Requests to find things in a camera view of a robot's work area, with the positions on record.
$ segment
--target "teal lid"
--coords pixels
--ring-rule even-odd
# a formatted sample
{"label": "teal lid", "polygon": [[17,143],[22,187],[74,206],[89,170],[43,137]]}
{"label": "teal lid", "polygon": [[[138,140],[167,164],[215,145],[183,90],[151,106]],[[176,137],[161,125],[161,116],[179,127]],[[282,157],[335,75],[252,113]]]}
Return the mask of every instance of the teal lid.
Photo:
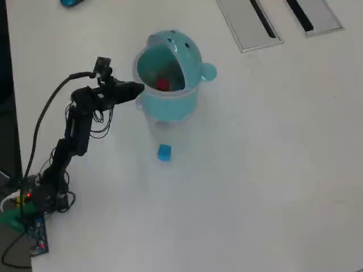
{"label": "teal lid", "polygon": [[151,35],[147,40],[148,47],[164,44],[176,57],[184,75],[185,88],[195,88],[200,80],[213,80],[217,69],[203,63],[197,45],[186,35],[174,31],[161,31]]}

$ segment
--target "white table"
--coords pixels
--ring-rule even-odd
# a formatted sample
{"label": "white table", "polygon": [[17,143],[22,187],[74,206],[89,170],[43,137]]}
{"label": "white table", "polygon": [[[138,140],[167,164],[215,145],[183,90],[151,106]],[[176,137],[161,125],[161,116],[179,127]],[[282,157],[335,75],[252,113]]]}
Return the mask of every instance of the white table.
{"label": "white table", "polygon": [[[115,109],[110,134],[70,167],[77,194],[48,222],[41,271],[306,271],[363,267],[363,23],[360,0],[330,0],[345,31],[304,38],[282,0],[263,0],[285,44],[240,54],[214,0],[8,0],[23,168],[33,129],[70,73],[112,58],[131,80],[148,35],[179,29],[218,78],[162,163],[142,112]],[[62,137],[70,83],[41,126],[32,172]]]}

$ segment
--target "teal container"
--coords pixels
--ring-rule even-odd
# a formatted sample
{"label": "teal container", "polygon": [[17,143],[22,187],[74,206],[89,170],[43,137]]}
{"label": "teal container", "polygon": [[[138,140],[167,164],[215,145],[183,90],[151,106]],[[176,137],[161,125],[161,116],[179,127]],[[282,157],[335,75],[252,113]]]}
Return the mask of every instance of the teal container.
{"label": "teal container", "polygon": [[[148,38],[135,61],[135,80],[145,84],[137,105],[156,121],[184,121],[196,108],[199,83],[216,76],[216,68],[202,62],[189,37],[173,30],[158,32]],[[160,78],[169,82],[169,91],[156,88]]]}

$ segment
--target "small blue block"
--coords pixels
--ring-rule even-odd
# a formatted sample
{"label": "small blue block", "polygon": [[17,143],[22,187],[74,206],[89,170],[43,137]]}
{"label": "small blue block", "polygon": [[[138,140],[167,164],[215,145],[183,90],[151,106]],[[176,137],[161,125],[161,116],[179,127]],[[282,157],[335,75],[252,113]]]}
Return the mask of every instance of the small blue block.
{"label": "small blue block", "polygon": [[171,146],[161,144],[158,150],[158,158],[164,162],[168,162],[171,157]]}

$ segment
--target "black cable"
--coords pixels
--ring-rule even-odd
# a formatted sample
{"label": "black cable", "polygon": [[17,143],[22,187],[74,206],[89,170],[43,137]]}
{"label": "black cable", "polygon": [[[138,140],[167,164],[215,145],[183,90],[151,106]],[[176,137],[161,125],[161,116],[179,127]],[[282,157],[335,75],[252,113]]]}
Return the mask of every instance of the black cable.
{"label": "black cable", "polygon": [[61,213],[61,214],[64,214],[64,213],[66,213],[67,211],[69,211],[69,209],[73,206],[73,204],[74,204],[74,202],[75,202],[75,193],[73,193],[73,192],[71,192],[71,191],[68,191],[68,192],[66,192],[66,193],[67,193],[67,194],[71,194],[71,195],[73,196],[73,199],[72,199],[72,201],[71,201],[70,205],[68,206],[68,208],[63,209],[63,210],[58,210],[58,212],[59,212],[59,213]]}
{"label": "black cable", "polygon": [[25,232],[23,232],[22,234],[20,234],[2,253],[1,255],[1,263],[7,267],[11,267],[11,268],[16,268],[16,269],[32,269],[31,266],[20,266],[20,265],[13,265],[10,263],[5,262],[5,257],[8,254],[8,252],[10,251],[10,249],[16,244],[16,242],[18,242],[23,236],[24,236]]}
{"label": "black cable", "polygon": [[92,133],[103,133],[105,131],[106,131],[106,133],[100,137],[90,134],[90,137],[92,137],[94,139],[102,139],[102,138],[106,137],[106,135],[109,132],[109,129],[111,128],[112,117],[113,117],[113,108],[109,110],[109,116],[108,116],[108,121],[107,121],[106,126],[101,130],[91,130]]}
{"label": "black cable", "polygon": [[50,104],[52,103],[53,99],[56,97],[56,95],[59,93],[59,91],[64,87],[65,84],[67,84],[69,81],[73,80],[73,79],[78,79],[78,78],[85,78],[85,77],[89,77],[89,78],[95,78],[96,74],[92,73],[92,72],[81,72],[81,73],[75,73],[75,74],[71,74],[69,75],[65,80],[63,80],[63,82],[54,90],[54,92],[51,94],[51,96],[49,97],[47,103],[45,103],[43,110],[40,113],[40,116],[38,118],[38,121],[36,123],[35,129],[34,129],[34,136],[33,136],[33,145],[32,145],[32,151],[30,154],[30,158],[29,158],[29,162],[28,162],[28,166],[26,168],[25,174],[23,179],[20,182],[20,218],[21,220],[24,219],[24,210],[23,210],[23,184],[24,181],[26,180],[26,178],[29,175],[29,171],[31,168],[31,165],[33,163],[33,159],[34,159],[34,155],[35,155],[35,149],[36,149],[36,141],[38,138],[38,132],[39,132],[39,128],[40,128],[40,124],[50,106]]}

